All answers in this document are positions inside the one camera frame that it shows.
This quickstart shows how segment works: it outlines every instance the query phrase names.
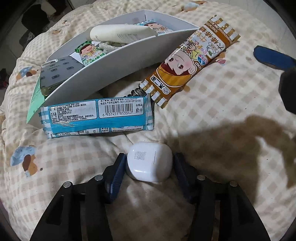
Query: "blue gripper pad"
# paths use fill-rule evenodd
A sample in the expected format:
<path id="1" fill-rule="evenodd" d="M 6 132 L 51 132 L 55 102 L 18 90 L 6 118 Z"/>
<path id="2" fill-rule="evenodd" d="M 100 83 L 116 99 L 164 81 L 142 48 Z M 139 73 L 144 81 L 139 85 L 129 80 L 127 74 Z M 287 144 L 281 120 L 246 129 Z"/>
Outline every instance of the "blue gripper pad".
<path id="1" fill-rule="evenodd" d="M 276 69 L 287 70 L 296 65 L 296 60 L 292 57 L 259 45 L 254 48 L 253 54 L 260 63 Z"/>
<path id="2" fill-rule="evenodd" d="M 112 203 L 119 193 L 126 169 L 126 158 L 126 154 L 119 153 L 115 163 L 106 167 L 104 170 L 103 177 L 105 179 L 105 189 L 109 203 Z"/>
<path id="3" fill-rule="evenodd" d="M 197 170 L 186 163 L 182 153 L 176 153 L 174 155 L 173 167 L 184 198 L 189 203 L 193 203 L 198 192 L 195 186 L 196 177 L 198 175 Z"/>

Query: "cartoon print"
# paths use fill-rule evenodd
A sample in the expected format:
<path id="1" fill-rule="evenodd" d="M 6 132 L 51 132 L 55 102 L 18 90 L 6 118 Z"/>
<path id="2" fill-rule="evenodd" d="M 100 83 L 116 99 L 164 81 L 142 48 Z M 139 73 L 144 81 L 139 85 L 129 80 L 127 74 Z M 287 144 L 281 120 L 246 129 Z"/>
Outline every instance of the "cartoon print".
<path id="1" fill-rule="evenodd" d="M 59 32 L 61 32 L 61 29 L 52 31 L 52 34 L 57 35 Z"/>
<path id="2" fill-rule="evenodd" d="M 156 23 L 156 22 L 149 22 L 149 23 L 144 24 L 144 26 L 148 26 L 148 27 L 152 28 L 158 34 L 162 34 L 162 33 L 166 33 L 166 32 L 171 32 L 170 29 L 168 29 L 167 27 L 162 26 L 161 24 Z"/>
<path id="3" fill-rule="evenodd" d="M 200 65 L 208 63 L 208 59 L 202 54 L 202 49 L 199 49 L 198 45 L 199 42 L 194 37 L 188 39 L 180 49 L 176 49 L 157 68 L 158 76 L 168 86 L 180 87 L 184 85 Z"/>
<path id="4" fill-rule="evenodd" d="M 186 3 L 185 5 L 181 6 L 181 11 L 189 12 L 196 10 L 200 5 L 204 4 L 206 1 L 194 1 Z"/>
<path id="5" fill-rule="evenodd" d="M 187 48 L 175 51 L 157 68 L 157 74 L 168 86 L 179 87 L 185 84 L 197 71 L 197 67 L 190 58 L 192 51 Z"/>
<path id="6" fill-rule="evenodd" d="M 213 45 L 213 43 L 209 42 L 207 46 L 207 52 L 210 56 L 218 53 L 218 49 Z"/>
<path id="7" fill-rule="evenodd" d="M 37 72 L 39 71 L 39 68 L 34 67 L 34 66 L 30 66 L 30 67 L 26 67 L 23 68 L 16 77 L 16 81 L 20 80 L 21 78 L 23 78 L 24 76 L 29 77 L 29 76 L 33 76 L 35 74 L 37 74 Z"/>
<path id="8" fill-rule="evenodd" d="M 80 54 L 82 56 L 92 56 L 93 54 L 96 53 L 96 46 L 94 46 L 93 44 L 89 44 L 89 45 L 85 45 L 84 47 L 81 48 L 80 50 Z"/>
<path id="9" fill-rule="evenodd" d="M 221 65 L 224 65 L 226 63 L 226 60 L 224 59 L 225 58 L 225 53 L 226 53 L 226 50 L 222 51 L 217 57 L 215 57 L 211 62 L 210 64 L 213 64 L 213 63 L 219 63 Z"/>
<path id="10" fill-rule="evenodd" d="M 86 41 L 75 49 L 79 53 L 84 66 L 104 56 L 105 53 L 91 42 Z"/>
<path id="11" fill-rule="evenodd" d="M 35 146 L 19 146 L 10 158 L 10 165 L 16 166 L 22 163 L 22 167 L 27 177 L 37 172 L 37 166 L 34 163 Z"/>

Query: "paper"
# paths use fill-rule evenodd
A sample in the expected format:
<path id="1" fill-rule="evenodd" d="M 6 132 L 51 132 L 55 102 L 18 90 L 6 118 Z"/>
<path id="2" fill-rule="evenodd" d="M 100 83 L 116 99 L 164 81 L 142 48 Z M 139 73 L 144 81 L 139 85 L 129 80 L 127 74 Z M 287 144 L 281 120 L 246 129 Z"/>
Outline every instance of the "paper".
<path id="1" fill-rule="evenodd" d="M 34 113 L 40 108 L 40 106 L 43 105 L 44 102 L 45 102 L 45 98 L 40 91 L 40 76 L 39 76 L 31 97 L 31 102 L 30 102 L 28 115 L 27 115 L 27 123 L 32 118 Z"/>

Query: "white tube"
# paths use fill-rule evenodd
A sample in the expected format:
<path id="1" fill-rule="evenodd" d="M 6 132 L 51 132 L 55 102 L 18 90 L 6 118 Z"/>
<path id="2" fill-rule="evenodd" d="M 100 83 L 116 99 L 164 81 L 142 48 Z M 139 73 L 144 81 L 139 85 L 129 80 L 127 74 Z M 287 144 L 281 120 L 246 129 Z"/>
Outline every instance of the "white tube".
<path id="1" fill-rule="evenodd" d="M 151 36 L 157 36 L 156 31 L 152 28 L 128 24 L 97 25 L 90 32 L 90 38 L 93 41 L 124 44 L 130 44 Z"/>

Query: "blue object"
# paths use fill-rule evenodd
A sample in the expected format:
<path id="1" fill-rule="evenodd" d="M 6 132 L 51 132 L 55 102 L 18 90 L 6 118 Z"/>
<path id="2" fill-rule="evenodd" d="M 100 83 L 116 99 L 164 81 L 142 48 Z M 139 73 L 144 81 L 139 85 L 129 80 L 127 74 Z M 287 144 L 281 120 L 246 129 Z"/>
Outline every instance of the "blue object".
<path id="1" fill-rule="evenodd" d="M 15 166 L 24 161 L 26 155 L 34 155 L 35 147 L 34 146 L 19 146 L 10 158 L 10 165 Z"/>
<path id="2" fill-rule="evenodd" d="M 197 170 L 185 162 L 182 153 L 176 153 L 173 157 L 173 167 L 183 196 L 189 203 L 194 203 L 195 196 L 199 194 L 196 186 Z"/>
<path id="3" fill-rule="evenodd" d="M 106 167 L 103 177 L 105 179 L 105 190 L 108 202 L 112 203 L 119 193 L 119 189 L 126 170 L 127 155 L 120 153 L 112 166 Z"/>
<path id="4" fill-rule="evenodd" d="M 41 123 L 48 138 L 57 133 L 77 135 L 121 131 L 122 127 L 139 127 L 153 130 L 150 95 L 71 102 L 41 107 Z"/>
<path id="5" fill-rule="evenodd" d="M 296 60 L 294 58 L 259 45 L 254 48 L 253 54 L 260 63 L 267 66 L 271 65 L 276 69 L 285 71 L 293 66 L 296 66 Z"/>

